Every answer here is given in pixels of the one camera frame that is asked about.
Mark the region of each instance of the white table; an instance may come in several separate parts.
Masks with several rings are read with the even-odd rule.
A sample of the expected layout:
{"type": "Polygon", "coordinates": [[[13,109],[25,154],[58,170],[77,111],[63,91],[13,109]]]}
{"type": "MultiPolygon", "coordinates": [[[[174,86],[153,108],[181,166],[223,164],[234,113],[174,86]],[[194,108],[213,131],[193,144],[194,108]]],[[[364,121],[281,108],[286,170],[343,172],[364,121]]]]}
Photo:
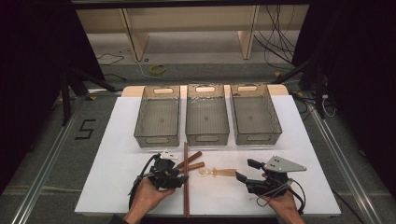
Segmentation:
{"type": "MultiPolygon", "coordinates": [[[[298,181],[306,195],[306,216],[338,216],[341,211],[332,195],[327,179],[318,162],[300,115],[291,96],[272,96],[283,133],[274,146],[237,146],[233,137],[232,114],[226,99],[230,135],[226,147],[189,147],[189,156],[198,150],[203,155],[193,163],[204,161],[208,168],[235,168],[248,178],[261,179],[262,171],[248,167],[248,159],[267,162],[277,155],[307,167],[305,172],[288,173],[298,181]]],[[[183,143],[186,141],[186,96],[181,95],[180,146],[168,150],[183,161],[183,143]]],[[[128,193],[135,178],[148,159],[164,148],[140,148],[134,139],[134,126],[140,106],[140,97],[120,97],[113,109],[102,143],[91,172],[80,195],[76,213],[84,215],[124,214],[128,211],[128,193]]],[[[190,171],[190,214],[198,216],[272,217],[269,207],[257,205],[257,196],[249,194],[245,184],[229,176],[201,177],[190,171]]],[[[303,195],[296,184],[293,189],[303,195]]],[[[183,188],[167,197],[149,216],[183,216],[183,188]]]]}

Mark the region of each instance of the aluminum rail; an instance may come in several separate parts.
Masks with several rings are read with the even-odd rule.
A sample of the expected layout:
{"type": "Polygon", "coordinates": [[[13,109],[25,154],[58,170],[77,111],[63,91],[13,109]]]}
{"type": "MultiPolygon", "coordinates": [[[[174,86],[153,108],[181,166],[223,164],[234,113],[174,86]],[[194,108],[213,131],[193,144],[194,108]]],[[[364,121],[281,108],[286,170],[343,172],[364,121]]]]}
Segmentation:
{"type": "Polygon", "coordinates": [[[84,99],[85,97],[78,97],[76,99],[75,106],[73,107],[72,111],[72,116],[70,117],[69,121],[62,127],[58,136],[56,137],[55,142],[49,151],[49,155],[41,166],[41,169],[38,172],[35,181],[27,191],[26,195],[23,198],[23,201],[17,209],[17,212],[12,219],[12,224],[26,223],[35,206],[35,203],[37,202],[38,196],[40,195],[40,192],[50,175],[52,167],[55,164],[56,159],[58,158],[58,155],[62,150],[62,147],[64,146],[64,142],[70,132],[71,127],[75,122],[79,109],[84,103],[84,99]]]}
{"type": "Polygon", "coordinates": [[[330,152],[332,153],[335,162],[338,165],[347,185],[349,186],[352,195],[354,196],[356,203],[358,204],[361,212],[364,215],[366,223],[369,224],[380,224],[383,223],[379,214],[375,211],[375,207],[370,200],[369,196],[366,193],[363,185],[356,177],[355,173],[353,172],[352,167],[350,166],[346,156],[343,153],[343,150],[338,145],[337,141],[335,140],[334,136],[332,135],[332,131],[330,130],[329,126],[325,119],[322,119],[320,115],[315,110],[313,113],[313,117],[315,123],[318,125],[323,138],[325,139],[330,152]]]}

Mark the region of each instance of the wooden stick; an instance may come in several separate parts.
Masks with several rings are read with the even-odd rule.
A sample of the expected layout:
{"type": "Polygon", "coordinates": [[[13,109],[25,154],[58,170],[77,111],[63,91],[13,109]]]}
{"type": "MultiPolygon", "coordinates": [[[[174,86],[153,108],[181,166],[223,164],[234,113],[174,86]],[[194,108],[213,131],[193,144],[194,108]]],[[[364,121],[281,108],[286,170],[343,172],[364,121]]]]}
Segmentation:
{"type": "MultiPolygon", "coordinates": [[[[188,165],[189,151],[187,142],[184,143],[184,176],[188,176],[189,165],[188,165]]],[[[184,217],[190,217],[190,200],[189,200],[189,181],[184,183],[184,217]]]]}
{"type": "MultiPolygon", "coordinates": [[[[193,164],[193,165],[189,165],[189,171],[195,170],[195,169],[198,169],[198,168],[201,168],[201,167],[204,167],[204,166],[205,166],[205,163],[204,163],[203,161],[200,161],[200,162],[195,163],[195,164],[193,164]]],[[[183,167],[180,168],[180,172],[181,172],[181,173],[184,172],[183,167]]]]}
{"type": "Polygon", "coordinates": [[[176,168],[180,169],[181,167],[184,166],[185,161],[187,161],[187,164],[189,164],[191,161],[197,159],[198,157],[200,157],[202,155],[202,151],[197,151],[194,155],[190,156],[188,159],[184,159],[183,162],[181,162],[180,164],[178,164],[176,166],[176,168]]]}

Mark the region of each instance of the cable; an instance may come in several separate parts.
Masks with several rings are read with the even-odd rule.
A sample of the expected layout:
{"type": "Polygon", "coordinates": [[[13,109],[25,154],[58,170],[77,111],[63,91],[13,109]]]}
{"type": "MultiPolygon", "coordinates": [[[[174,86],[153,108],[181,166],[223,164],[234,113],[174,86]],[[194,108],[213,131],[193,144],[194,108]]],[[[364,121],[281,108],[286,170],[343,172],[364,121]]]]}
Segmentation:
{"type": "Polygon", "coordinates": [[[358,221],[361,223],[361,224],[364,224],[364,222],[363,222],[363,220],[361,219],[361,217],[358,215],[358,213],[334,190],[334,189],[332,189],[331,188],[331,190],[332,190],[332,193],[335,195],[335,196],[337,196],[337,198],[339,199],[339,200],[341,200],[345,205],[346,205],[346,207],[347,208],[349,208],[349,210],[353,213],[353,215],[355,215],[355,217],[358,219],[358,221]]]}
{"type": "Polygon", "coordinates": [[[102,65],[111,65],[113,63],[117,63],[117,62],[121,61],[122,59],[124,59],[124,56],[122,56],[122,55],[115,55],[115,54],[111,54],[111,53],[105,53],[105,54],[101,55],[100,57],[97,57],[96,59],[101,59],[105,55],[110,55],[110,56],[113,56],[113,57],[119,57],[120,59],[118,59],[116,61],[113,61],[112,63],[102,63],[102,65]]]}
{"type": "Polygon", "coordinates": [[[285,35],[280,31],[280,22],[279,22],[280,6],[279,6],[279,5],[276,6],[276,22],[274,21],[274,18],[271,16],[271,12],[269,11],[268,6],[266,6],[266,9],[267,9],[268,15],[269,15],[269,17],[270,17],[270,19],[271,19],[271,22],[272,22],[272,24],[273,24],[274,30],[276,30],[277,33],[278,33],[278,37],[279,37],[278,43],[280,43],[281,46],[283,46],[283,44],[285,44],[286,49],[288,49],[288,51],[290,51],[290,50],[289,50],[289,47],[288,47],[288,44],[284,41],[284,39],[286,39],[286,40],[288,41],[288,43],[289,43],[292,47],[294,47],[294,45],[291,44],[291,43],[289,42],[289,40],[285,37],[285,35]]]}
{"type": "Polygon", "coordinates": [[[296,101],[299,101],[299,102],[302,102],[303,104],[304,104],[304,106],[305,106],[305,109],[304,109],[304,111],[299,111],[299,114],[303,114],[303,113],[305,113],[306,111],[308,111],[308,105],[306,104],[306,102],[304,101],[304,100],[302,100],[302,99],[300,99],[300,98],[298,98],[298,97],[294,97],[294,96],[292,96],[293,97],[293,99],[294,100],[296,100],[296,101]]]}
{"type": "Polygon", "coordinates": [[[148,168],[149,164],[151,163],[152,160],[159,158],[161,156],[161,154],[155,154],[153,156],[151,156],[151,158],[148,160],[148,162],[146,163],[145,167],[142,170],[142,173],[140,173],[139,176],[136,177],[136,180],[134,181],[134,185],[132,186],[131,191],[129,192],[128,195],[131,195],[129,197],[129,208],[131,208],[132,205],[132,201],[134,200],[134,195],[136,194],[137,191],[137,187],[139,187],[140,182],[142,181],[142,179],[145,177],[145,171],[148,168]]]}
{"type": "Polygon", "coordinates": [[[292,179],[292,181],[294,183],[296,183],[300,187],[301,191],[303,192],[304,200],[300,197],[300,195],[298,195],[296,192],[294,192],[294,190],[289,189],[289,191],[300,201],[301,205],[300,205],[300,208],[298,209],[298,212],[300,215],[302,215],[304,213],[304,208],[306,205],[305,192],[304,192],[303,187],[301,187],[301,185],[297,181],[295,181],[293,179],[292,179]]]}
{"type": "Polygon", "coordinates": [[[113,74],[113,73],[104,74],[103,76],[104,76],[104,77],[105,77],[105,76],[118,77],[118,78],[120,78],[120,79],[126,81],[126,78],[125,78],[125,77],[120,77],[120,76],[118,76],[118,75],[116,75],[116,74],[113,74]]]}
{"type": "Polygon", "coordinates": [[[267,204],[268,204],[269,202],[271,202],[271,200],[272,200],[273,198],[275,198],[276,195],[277,195],[280,191],[284,190],[285,188],[286,188],[286,184],[283,184],[283,185],[280,186],[279,188],[273,189],[273,190],[271,190],[271,191],[269,191],[269,192],[267,192],[267,193],[261,195],[261,196],[265,196],[265,195],[267,195],[267,194],[269,194],[269,193],[272,193],[272,192],[274,192],[274,191],[277,190],[277,192],[275,192],[274,195],[273,195],[272,197],[270,197],[270,200],[268,200],[268,202],[266,202],[265,204],[260,204],[260,203],[259,203],[259,199],[262,199],[261,196],[259,196],[259,197],[257,198],[256,203],[257,203],[260,207],[265,207],[265,206],[267,206],[267,204]]]}
{"type": "Polygon", "coordinates": [[[293,6],[293,11],[291,12],[290,22],[289,22],[289,24],[288,24],[288,29],[286,29],[286,31],[285,31],[285,34],[288,32],[288,30],[289,30],[289,28],[290,28],[290,25],[291,25],[291,22],[293,21],[293,18],[294,18],[294,9],[295,9],[295,8],[296,8],[296,5],[293,6]]]}
{"type": "Polygon", "coordinates": [[[272,49],[268,48],[267,46],[264,46],[264,44],[257,38],[257,36],[254,35],[254,38],[260,43],[260,45],[261,45],[263,48],[265,48],[265,49],[271,51],[271,53],[275,54],[277,57],[279,57],[279,58],[282,59],[283,61],[285,61],[285,62],[287,62],[287,63],[291,63],[288,59],[285,59],[284,57],[280,56],[278,53],[274,52],[272,49]]]}
{"type": "Polygon", "coordinates": [[[268,40],[267,38],[265,38],[265,36],[262,34],[261,31],[259,31],[259,34],[260,34],[260,36],[261,36],[266,42],[268,42],[268,44],[272,45],[274,48],[281,49],[281,50],[285,50],[285,49],[282,49],[280,46],[271,43],[270,40],[268,40]]]}
{"type": "Polygon", "coordinates": [[[312,111],[314,111],[315,110],[315,108],[312,108],[311,109],[311,111],[309,111],[309,113],[302,119],[302,121],[304,122],[304,120],[306,119],[306,118],[308,118],[308,116],[312,113],[312,111]]]}
{"type": "Polygon", "coordinates": [[[273,28],[273,30],[272,30],[272,32],[271,32],[271,34],[270,34],[270,37],[268,38],[269,41],[267,41],[267,44],[266,44],[265,46],[264,46],[264,45],[262,45],[262,46],[264,47],[264,60],[265,60],[265,62],[268,63],[269,65],[271,65],[271,66],[277,68],[276,66],[274,66],[274,65],[272,65],[272,64],[270,64],[270,63],[268,62],[268,60],[267,60],[267,58],[266,58],[266,53],[265,53],[265,50],[266,50],[266,49],[269,50],[269,48],[268,48],[268,43],[270,42],[271,37],[273,36],[274,32],[275,32],[275,28],[273,28]]]}
{"type": "Polygon", "coordinates": [[[332,118],[332,117],[335,116],[335,112],[337,111],[337,109],[336,109],[336,108],[334,109],[334,111],[332,112],[332,115],[329,114],[329,113],[327,112],[327,109],[326,109],[325,105],[324,105],[324,102],[325,102],[325,101],[326,101],[326,98],[324,98],[323,101],[322,101],[323,111],[326,113],[327,116],[329,116],[330,118],[332,118]]]}

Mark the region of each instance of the gray carpet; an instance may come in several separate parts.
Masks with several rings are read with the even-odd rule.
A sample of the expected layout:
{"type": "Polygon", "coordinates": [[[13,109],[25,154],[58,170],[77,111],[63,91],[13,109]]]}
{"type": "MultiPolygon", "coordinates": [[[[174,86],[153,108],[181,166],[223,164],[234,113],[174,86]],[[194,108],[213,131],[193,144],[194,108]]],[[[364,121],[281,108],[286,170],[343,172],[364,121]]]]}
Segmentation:
{"type": "MultiPolygon", "coordinates": [[[[138,65],[111,65],[102,66],[105,74],[115,74],[127,78],[122,80],[114,76],[106,76],[106,81],[118,88],[130,85],[182,85],[194,82],[220,82],[224,84],[238,82],[271,82],[275,79],[274,67],[263,64],[165,64],[166,72],[162,75],[149,73],[149,65],[143,64],[143,71],[151,77],[143,77],[138,65]]],[[[295,79],[285,85],[290,91],[298,90],[295,79]]],[[[97,86],[87,82],[89,89],[97,86]]],[[[41,192],[38,201],[28,219],[28,223],[107,223],[109,217],[84,217],[74,213],[78,197],[84,186],[85,180],[91,170],[97,149],[99,148],[106,125],[111,115],[117,95],[110,93],[92,94],[97,96],[94,100],[84,101],[79,110],[76,121],[62,148],[49,178],[41,192]],[[86,132],[79,132],[84,119],[94,119],[86,122],[86,128],[92,128],[90,139],[77,140],[76,137],[87,136],[86,132]]],[[[304,105],[296,101],[300,111],[304,105]]],[[[363,218],[340,170],[338,169],[331,152],[329,151],[318,126],[313,120],[310,111],[302,113],[304,125],[317,153],[323,171],[330,186],[363,218]]],[[[37,175],[42,162],[46,158],[51,144],[55,141],[63,121],[62,103],[56,102],[54,109],[49,114],[48,120],[42,129],[40,138],[35,147],[23,161],[20,169],[9,184],[8,189],[0,197],[0,223],[9,223],[21,203],[22,196],[37,175]]],[[[370,163],[359,153],[359,147],[350,133],[342,115],[333,118],[326,117],[336,140],[342,146],[343,152],[348,157],[351,166],[359,180],[367,190],[377,211],[385,223],[396,223],[396,205],[394,199],[377,177],[370,163]]],[[[304,217],[306,223],[359,223],[357,218],[337,199],[342,210],[339,217],[321,218],[304,217]]]]}

